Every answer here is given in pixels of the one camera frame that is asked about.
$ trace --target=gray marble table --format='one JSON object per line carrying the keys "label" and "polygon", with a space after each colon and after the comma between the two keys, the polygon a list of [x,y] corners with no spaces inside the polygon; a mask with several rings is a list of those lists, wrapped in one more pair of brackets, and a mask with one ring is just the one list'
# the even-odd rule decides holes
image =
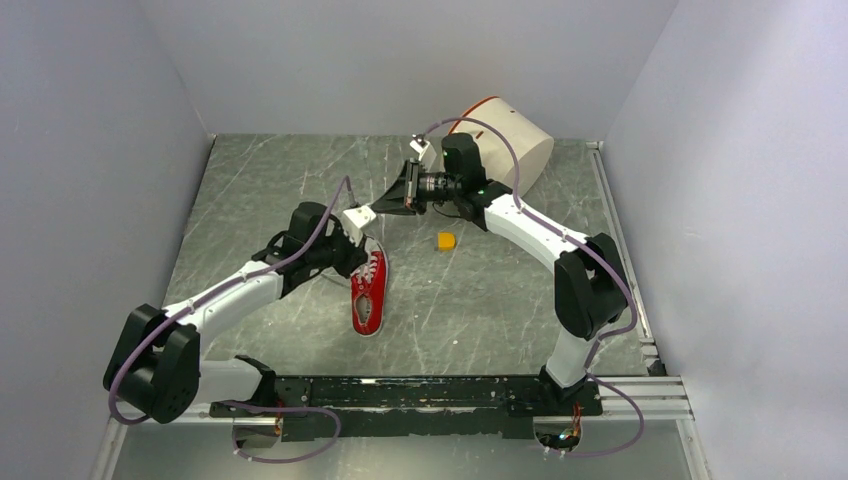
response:
{"label": "gray marble table", "polygon": [[[166,304],[238,270],[286,229],[302,200],[326,203],[343,175],[361,202],[379,197],[412,155],[395,136],[221,135],[212,150]],[[609,232],[608,212],[585,144],[556,142],[525,200],[565,226]],[[435,235],[457,248],[434,251]],[[373,229],[391,275],[382,330],[351,327],[340,277],[317,278],[221,335],[208,359],[250,355],[278,374],[418,375],[536,373],[561,328],[553,282],[529,254],[472,224],[428,212],[388,217]],[[625,313],[620,322],[629,322]],[[594,371],[642,375],[636,332],[602,346]]]}

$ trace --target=gray wall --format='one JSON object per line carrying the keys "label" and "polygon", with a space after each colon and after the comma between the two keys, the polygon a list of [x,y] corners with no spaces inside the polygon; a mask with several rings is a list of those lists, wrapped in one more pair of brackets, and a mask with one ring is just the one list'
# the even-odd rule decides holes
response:
{"label": "gray wall", "polygon": [[848,477],[848,4],[682,0],[606,139],[717,480]]}
{"label": "gray wall", "polygon": [[103,370],[163,297],[209,139],[134,1],[0,12],[0,476],[87,478]]}
{"label": "gray wall", "polygon": [[142,0],[216,133],[410,134],[501,95],[601,139],[677,0]]}

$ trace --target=shoe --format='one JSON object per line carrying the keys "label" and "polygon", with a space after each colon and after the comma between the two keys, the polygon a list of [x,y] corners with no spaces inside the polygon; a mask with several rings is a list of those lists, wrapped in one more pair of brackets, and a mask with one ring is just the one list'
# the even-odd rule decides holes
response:
{"label": "shoe", "polygon": [[350,276],[353,329],[362,336],[371,336],[383,324],[383,303],[389,280],[389,263],[379,242],[367,238],[368,261]]}

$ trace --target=purple cable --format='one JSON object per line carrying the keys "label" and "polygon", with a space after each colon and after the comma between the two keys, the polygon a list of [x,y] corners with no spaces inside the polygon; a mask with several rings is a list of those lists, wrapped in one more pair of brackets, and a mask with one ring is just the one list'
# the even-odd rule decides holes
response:
{"label": "purple cable", "polygon": [[339,419],[339,416],[336,415],[336,412],[332,410],[328,410],[326,408],[321,407],[257,407],[256,405],[249,405],[247,403],[242,402],[221,402],[224,405],[228,405],[230,407],[243,408],[245,410],[251,412],[265,412],[265,413],[322,413],[327,415],[328,417],[333,419],[333,422],[336,424],[336,431],[333,432],[333,436],[330,440],[327,441],[323,446],[317,448],[307,454],[301,455],[299,457],[292,458],[263,458],[263,457],[254,457],[252,455],[248,455],[239,448],[238,443],[236,443],[236,432],[233,429],[233,453],[238,455],[239,457],[256,463],[271,463],[271,464],[282,464],[282,463],[295,463],[303,460],[309,460],[312,457],[316,457],[333,446],[336,441],[339,439],[339,434],[342,432],[342,421]]}
{"label": "purple cable", "polygon": [[[303,255],[304,253],[306,253],[307,250],[309,250],[309,247],[312,246],[312,244],[318,238],[318,235],[321,233],[321,229],[324,227],[324,225],[327,224],[327,220],[330,218],[330,213],[332,212],[333,207],[336,205],[336,201],[338,201],[339,195],[342,192],[342,187],[344,187],[344,186],[347,186],[348,195],[350,196],[351,203],[355,202],[355,199],[353,197],[353,189],[350,186],[350,177],[345,175],[345,177],[342,178],[342,181],[339,182],[339,186],[336,187],[336,192],[333,194],[333,198],[330,200],[330,204],[327,205],[327,209],[324,210],[324,215],[321,216],[321,221],[318,222],[318,226],[315,227],[315,230],[312,232],[312,235],[310,235],[310,237],[306,241],[306,243],[304,243],[303,246],[300,247],[300,250],[295,252],[294,255],[286,257],[283,260],[281,260],[281,261],[279,261],[279,262],[277,262],[273,265],[270,265],[268,267],[250,272],[247,275],[245,275],[244,278],[233,277],[233,278],[227,280],[226,282],[222,282],[221,284],[219,284],[218,286],[216,286],[215,288],[213,288],[212,290],[207,292],[205,295],[203,295],[202,297],[195,300],[194,301],[194,308],[198,308],[198,307],[202,307],[203,305],[206,305],[211,300],[215,299],[220,294],[229,290],[231,287],[233,287],[235,285],[238,285],[240,283],[244,283],[247,280],[250,280],[252,278],[256,278],[260,275],[265,275],[267,273],[273,272],[273,271],[275,271],[279,268],[285,267],[286,265],[288,265],[291,262],[300,258],[301,255]],[[109,403],[109,412],[112,414],[112,417],[115,420],[117,420],[119,423],[122,423],[124,425],[136,425],[136,424],[139,424],[139,423],[147,420],[148,418],[150,418],[148,415],[142,415],[141,417],[138,417],[138,418],[127,418],[127,417],[121,415],[121,412],[118,411],[118,405],[117,405],[118,387],[121,385],[121,382],[124,381],[124,377],[127,375],[130,368],[132,367],[132,365],[135,363],[136,360],[138,360],[138,357],[141,356],[141,354],[150,346],[150,344],[153,343],[153,340],[156,337],[158,337],[159,335],[161,335],[162,332],[164,332],[168,327],[170,327],[172,324],[174,324],[174,322],[177,322],[178,320],[185,318],[191,312],[192,312],[191,307],[185,307],[181,310],[178,310],[176,313],[174,313],[170,317],[168,317],[167,320],[162,322],[161,325],[159,325],[152,332],[150,332],[150,335],[148,335],[147,337],[145,337],[144,340],[141,341],[141,343],[138,345],[138,347],[136,347],[136,349],[132,351],[132,353],[129,355],[129,357],[127,357],[127,359],[121,365],[121,368],[118,369],[118,373],[115,374],[115,378],[112,380],[112,385],[111,385],[111,387],[109,387],[108,403]]]}
{"label": "purple cable", "polygon": [[474,124],[480,125],[481,127],[486,128],[490,132],[494,133],[495,136],[497,136],[501,140],[501,142],[503,142],[503,144],[506,146],[506,149],[509,151],[509,155],[512,157],[512,163],[515,166],[515,178],[512,181],[512,200],[515,202],[515,207],[518,208],[518,211],[523,213],[524,215],[527,215],[528,218],[535,221],[539,225],[545,227],[547,230],[552,232],[554,235],[556,235],[560,238],[564,238],[566,241],[568,241],[569,243],[571,243],[572,245],[574,245],[575,247],[579,248],[580,250],[585,252],[587,255],[589,255],[589,257],[591,257],[598,265],[601,266],[601,268],[603,268],[609,274],[609,276],[612,278],[613,282],[615,282],[616,286],[618,286],[619,290],[621,290],[621,293],[624,294],[624,298],[627,300],[627,306],[630,307],[630,313],[631,313],[630,323],[625,327],[622,327],[622,328],[619,328],[619,329],[616,329],[616,330],[611,330],[609,332],[605,332],[605,333],[598,335],[598,338],[595,339],[595,343],[592,345],[592,348],[589,350],[589,354],[586,356],[586,361],[583,362],[583,368],[586,369],[586,375],[590,379],[597,382],[598,385],[602,385],[602,386],[612,390],[613,392],[617,393],[619,396],[621,396],[621,398],[625,399],[627,401],[627,403],[629,403],[630,405],[633,406],[633,409],[636,411],[636,415],[639,417],[639,430],[636,432],[636,435],[630,441],[625,442],[622,445],[619,445],[618,447],[610,448],[608,450],[601,450],[599,452],[567,453],[566,455],[570,456],[570,457],[582,457],[582,458],[602,457],[602,456],[612,455],[614,453],[618,453],[618,452],[620,452],[624,449],[631,447],[633,444],[635,444],[637,441],[639,441],[639,439],[642,437],[642,434],[645,432],[645,417],[642,415],[642,410],[639,409],[639,406],[636,405],[636,402],[634,402],[632,398],[627,396],[627,394],[625,394],[624,392],[622,392],[618,388],[598,379],[598,377],[594,376],[593,374],[589,373],[589,366],[592,365],[592,360],[594,360],[595,355],[598,353],[598,348],[601,346],[602,340],[604,340],[605,338],[609,338],[613,335],[620,335],[622,333],[627,333],[627,332],[633,330],[634,328],[636,328],[636,323],[639,321],[639,312],[636,310],[636,302],[633,301],[633,295],[630,293],[630,289],[627,288],[627,285],[624,283],[624,280],[622,280],[621,276],[618,275],[618,273],[612,268],[612,266],[609,263],[607,263],[603,258],[601,258],[600,255],[595,253],[594,250],[587,247],[586,244],[580,242],[579,240],[572,237],[571,235],[565,234],[559,228],[557,228],[556,226],[551,225],[550,223],[546,222],[543,218],[540,218],[539,216],[535,215],[530,210],[525,210],[524,208],[522,208],[521,197],[518,196],[518,182],[519,182],[518,155],[515,154],[515,149],[512,148],[512,145],[509,143],[509,141],[506,139],[506,137],[504,137],[503,134],[501,132],[499,132],[495,127],[493,127],[493,126],[489,125],[488,123],[483,122],[481,120],[477,120],[476,118],[451,117],[451,118],[446,118],[442,121],[436,122],[436,123],[430,125],[429,127],[427,127],[427,130],[424,131],[423,136],[426,137],[427,135],[432,133],[434,130],[436,130],[440,126],[442,126],[446,123],[453,123],[453,122],[469,122],[469,123],[474,123]]}

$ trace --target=purple hose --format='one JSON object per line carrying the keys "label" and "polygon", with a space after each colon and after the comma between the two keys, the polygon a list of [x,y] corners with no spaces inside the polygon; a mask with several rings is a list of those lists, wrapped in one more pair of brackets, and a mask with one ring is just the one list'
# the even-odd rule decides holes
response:
{"label": "purple hose", "polygon": [[339,419],[339,416],[336,415],[336,412],[334,412],[332,410],[328,410],[326,408],[321,408],[321,407],[257,407],[256,405],[249,405],[247,403],[232,402],[232,401],[221,402],[221,403],[223,403],[224,405],[230,406],[230,407],[243,408],[243,409],[245,409],[247,411],[251,411],[251,412],[265,412],[265,413],[308,413],[308,412],[312,412],[312,413],[322,413],[322,414],[327,415],[328,417],[332,418],[333,422],[335,422],[335,424],[336,424],[336,431],[333,432],[333,436],[330,438],[329,441],[327,441],[327,443],[325,443],[320,448],[317,448],[317,449],[315,449],[315,450],[313,450],[313,451],[311,451],[307,454],[301,455],[299,457],[292,457],[292,458],[262,458],[262,457],[254,457],[252,455],[248,455],[248,454],[244,453],[242,451],[242,449],[239,448],[238,444],[236,443],[236,431],[235,431],[235,429],[233,429],[233,437],[232,437],[233,438],[233,453],[235,453],[239,457],[241,457],[241,458],[243,458],[247,461],[250,461],[250,462],[282,464],[282,463],[295,463],[295,462],[300,462],[300,461],[303,461],[303,460],[309,460],[312,457],[316,457],[318,455],[321,455],[327,449],[332,447],[333,444],[335,444],[336,441],[339,439],[339,434],[342,433],[342,421]]}
{"label": "purple hose", "polygon": [[[332,212],[333,207],[336,205],[336,201],[338,201],[338,199],[339,199],[339,195],[342,192],[342,187],[344,187],[345,185],[347,186],[348,193],[349,193],[350,198],[351,198],[351,202],[354,201],[353,190],[351,189],[351,186],[350,186],[350,177],[345,175],[345,177],[342,178],[342,181],[339,182],[339,186],[336,187],[336,192],[333,194],[333,198],[330,200],[329,205],[327,205],[327,209],[324,210],[324,215],[321,216],[321,221],[318,223],[318,226],[312,232],[312,235],[309,237],[309,239],[306,241],[306,243],[304,243],[303,246],[300,247],[300,250],[295,252],[294,255],[286,257],[283,260],[281,260],[281,261],[279,261],[279,262],[277,262],[277,263],[275,263],[271,266],[250,272],[244,278],[233,277],[233,278],[227,280],[226,282],[222,282],[221,284],[217,285],[212,290],[208,291],[205,295],[203,295],[200,298],[198,298],[197,300],[195,300],[194,301],[194,308],[199,308],[199,307],[202,307],[203,305],[206,305],[211,300],[216,298],[218,295],[229,290],[231,287],[233,287],[235,285],[238,285],[240,283],[244,283],[245,281],[250,280],[251,278],[256,278],[260,275],[265,275],[267,273],[273,272],[273,271],[275,271],[279,268],[285,267],[286,265],[288,265],[291,262],[300,258],[301,255],[303,255],[304,253],[306,253],[307,250],[309,250],[309,247],[312,246],[312,244],[318,238],[318,235],[321,233],[321,229],[324,227],[324,225],[327,224],[327,220],[330,218],[330,213]],[[150,344],[153,343],[153,340],[156,337],[158,337],[159,335],[161,335],[162,332],[164,332],[174,322],[177,322],[180,319],[185,318],[189,313],[191,313],[191,310],[192,309],[190,307],[185,307],[182,310],[178,310],[176,313],[174,313],[173,315],[168,317],[167,320],[162,322],[162,325],[159,325],[158,327],[156,327],[152,332],[150,332],[150,335],[148,335],[144,340],[141,341],[141,343],[138,345],[138,347],[136,347],[136,349],[133,350],[133,352],[129,355],[129,357],[127,357],[127,359],[121,365],[121,368],[118,369],[118,373],[115,374],[115,378],[112,380],[112,385],[111,385],[111,387],[109,387],[109,412],[112,414],[112,417],[115,418],[115,420],[117,420],[119,423],[123,423],[124,425],[136,425],[136,424],[139,424],[139,423],[147,420],[148,418],[150,418],[147,415],[142,415],[141,417],[138,417],[138,418],[127,418],[127,417],[121,415],[121,412],[118,411],[118,405],[117,405],[118,387],[121,385],[121,382],[123,382],[124,377],[127,375],[130,368],[132,367],[132,365],[135,363],[136,360],[138,360],[138,357],[141,356],[141,354],[150,346]]]}
{"label": "purple hose", "polygon": [[616,330],[612,330],[612,331],[609,331],[609,332],[605,332],[605,333],[598,335],[598,338],[595,339],[595,343],[592,345],[592,348],[589,350],[589,354],[586,356],[586,361],[583,362],[583,368],[586,369],[586,375],[589,378],[591,378],[592,380],[594,380],[595,382],[597,382],[598,385],[603,385],[604,387],[609,388],[610,390],[612,390],[613,392],[620,395],[621,398],[625,399],[630,405],[633,406],[633,409],[636,411],[636,415],[639,417],[639,430],[636,432],[636,435],[631,440],[623,443],[622,445],[619,445],[618,447],[610,448],[610,449],[607,449],[607,450],[601,450],[599,452],[567,453],[566,455],[570,456],[570,457],[582,457],[582,458],[602,457],[602,456],[606,456],[606,455],[612,455],[613,453],[618,453],[618,452],[620,452],[620,451],[622,451],[626,448],[631,447],[633,444],[635,444],[637,441],[639,441],[639,439],[642,437],[642,434],[645,432],[645,417],[642,415],[642,411],[639,409],[639,406],[636,405],[636,402],[634,402],[633,399],[630,398],[629,396],[627,396],[624,392],[613,387],[612,385],[610,385],[608,383],[605,383],[602,380],[599,380],[598,377],[589,373],[589,366],[592,365],[592,360],[595,359],[595,355],[598,353],[598,348],[601,346],[602,340],[604,340],[605,338],[609,338],[613,335],[620,335],[622,333],[627,333],[627,332],[633,330],[634,328],[636,328],[636,323],[639,321],[639,312],[636,310],[636,302],[633,301],[633,295],[630,293],[630,289],[627,288],[627,284],[624,283],[624,280],[621,278],[621,276],[618,275],[618,273],[612,268],[612,266],[609,263],[607,263],[603,258],[601,258],[600,255],[595,253],[594,250],[587,247],[586,244],[580,242],[579,240],[572,237],[571,235],[565,234],[559,228],[557,228],[556,226],[551,225],[550,223],[546,222],[543,218],[539,217],[538,215],[534,214],[533,212],[531,212],[529,210],[522,209],[521,197],[518,196],[518,181],[519,181],[519,177],[518,177],[518,155],[515,154],[515,149],[512,148],[512,145],[510,145],[510,143],[506,139],[506,137],[504,137],[503,134],[501,132],[499,132],[495,127],[493,127],[493,126],[489,125],[488,123],[483,122],[481,120],[477,120],[476,118],[452,117],[452,118],[446,118],[446,119],[444,119],[440,122],[436,122],[436,123],[430,125],[429,127],[427,127],[427,130],[424,131],[424,136],[429,135],[434,130],[436,130],[437,128],[439,128],[440,126],[442,126],[446,123],[453,123],[453,122],[469,122],[469,123],[474,123],[474,124],[480,125],[481,127],[486,128],[490,132],[494,133],[495,136],[497,136],[503,142],[503,144],[506,146],[506,149],[509,151],[509,155],[512,157],[512,163],[515,166],[515,178],[512,181],[512,200],[515,202],[515,207],[518,208],[518,211],[522,212],[524,215],[527,215],[528,218],[535,221],[539,225],[545,227],[547,230],[549,230],[551,233],[553,233],[557,237],[564,238],[566,241],[568,241],[569,243],[571,243],[572,245],[574,245],[575,247],[579,248],[580,250],[585,252],[587,255],[589,255],[589,257],[591,257],[593,260],[595,260],[595,262],[597,262],[597,264],[600,265],[601,268],[603,268],[609,274],[609,276],[612,278],[613,282],[615,282],[616,286],[618,286],[618,288],[621,290],[621,293],[624,294],[624,298],[627,300],[627,306],[630,307],[630,313],[631,313],[630,323],[625,327],[622,327],[622,328],[619,328],[619,329],[616,329]]}

